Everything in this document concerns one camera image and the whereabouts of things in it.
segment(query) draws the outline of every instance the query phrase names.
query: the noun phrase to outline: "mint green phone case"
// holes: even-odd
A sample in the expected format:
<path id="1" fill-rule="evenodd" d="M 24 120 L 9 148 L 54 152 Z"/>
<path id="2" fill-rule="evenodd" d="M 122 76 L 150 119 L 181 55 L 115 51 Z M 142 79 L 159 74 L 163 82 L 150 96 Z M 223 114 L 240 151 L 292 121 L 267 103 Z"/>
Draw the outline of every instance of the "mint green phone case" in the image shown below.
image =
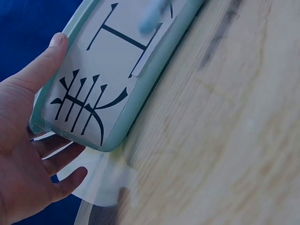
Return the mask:
<path id="1" fill-rule="evenodd" d="M 69 23 L 64 28 L 64 33 L 69 39 L 69 48 L 73 44 L 81 27 L 88 20 L 93 9 L 101 0 L 84 0 Z M 116 123 L 114 124 L 109 136 L 102 146 L 90 143 L 79 136 L 73 135 L 65 130 L 61 130 L 52 123 L 42 118 L 45 101 L 52 86 L 55 76 L 40 90 L 37 94 L 34 104 L 34 110 L 30 119 L 30 128 L 34 134 L 40 132 L 53 131 L 67 139 L 70 139 L 81 145 L 93 148 L 101 152 L 110 152 L 116 149 L 126 137 L 131 125 L 139 113 L 145 99 L 149 95 L 158 76 L 162 72 L 165 64 L 168 62 L 176 45 L 184 35 L 189 24 L 192 22 L 197 11 L 203 4 L 203 0 L 188 0 L 169 30 L 159 41 L 155 50 L 151 53 L 146 65 L 143 67 L 135 88 L 132 91 L 125 107 L 121 111 Z"/>

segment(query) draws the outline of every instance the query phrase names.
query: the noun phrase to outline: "wooden table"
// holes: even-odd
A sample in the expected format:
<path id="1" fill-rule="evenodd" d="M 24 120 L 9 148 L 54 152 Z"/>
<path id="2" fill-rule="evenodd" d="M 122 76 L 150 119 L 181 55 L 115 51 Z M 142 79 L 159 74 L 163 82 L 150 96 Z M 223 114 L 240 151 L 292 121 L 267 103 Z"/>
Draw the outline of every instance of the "wooden table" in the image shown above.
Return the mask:
<path id="1" fill-rule="evenodd" d="M 122 189 L 117 207 L 97 216 L 298 225 L 299 118 L 300 1 L 210 0 L 124 143 L 136 204 Z M 83 202 L 75 223 L 90 208 Z"/>

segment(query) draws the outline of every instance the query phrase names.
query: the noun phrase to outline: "blue background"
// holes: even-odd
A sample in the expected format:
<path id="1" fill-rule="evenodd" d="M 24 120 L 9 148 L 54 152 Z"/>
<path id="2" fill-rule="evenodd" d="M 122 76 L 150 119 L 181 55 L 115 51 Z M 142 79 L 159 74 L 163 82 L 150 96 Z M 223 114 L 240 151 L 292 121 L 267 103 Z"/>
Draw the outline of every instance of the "blue background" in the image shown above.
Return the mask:
<path id="1" fill-rule="evenodd" d="M 61 32 L 82 0 L 1 0 L 0 81 L 18 72 Z M 17 225 L 73 225 L 81 200 L 73 195 Z"/>

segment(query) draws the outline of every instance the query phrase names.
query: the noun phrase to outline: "paper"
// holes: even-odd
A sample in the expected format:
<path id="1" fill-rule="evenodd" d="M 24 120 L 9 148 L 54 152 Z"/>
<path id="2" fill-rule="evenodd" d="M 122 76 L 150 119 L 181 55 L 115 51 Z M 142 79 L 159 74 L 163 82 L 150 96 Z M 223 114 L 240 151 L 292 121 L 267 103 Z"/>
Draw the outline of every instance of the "paper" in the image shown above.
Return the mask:
<path id="1" fill-rule="evenodd" d="M 157 30 L 143 36 L 138 26 L 147 1 L 100 1 L 58 71 L 42 117 L 102 146 L 140 71 L 186 2 L 175 1 Z"/>

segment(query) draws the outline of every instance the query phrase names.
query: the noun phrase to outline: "fingernail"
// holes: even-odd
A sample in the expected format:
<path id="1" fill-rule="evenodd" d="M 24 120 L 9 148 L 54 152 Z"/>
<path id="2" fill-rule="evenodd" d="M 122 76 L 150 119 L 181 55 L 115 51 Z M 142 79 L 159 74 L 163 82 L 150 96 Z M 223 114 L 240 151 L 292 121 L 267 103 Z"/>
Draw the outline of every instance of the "fingernail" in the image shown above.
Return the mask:
<path id="1" fill-rule="evenodd" d="M 49 47 L 60 46 L 65 35 L 63 33 L 55 34 L 49 44 Z"/>

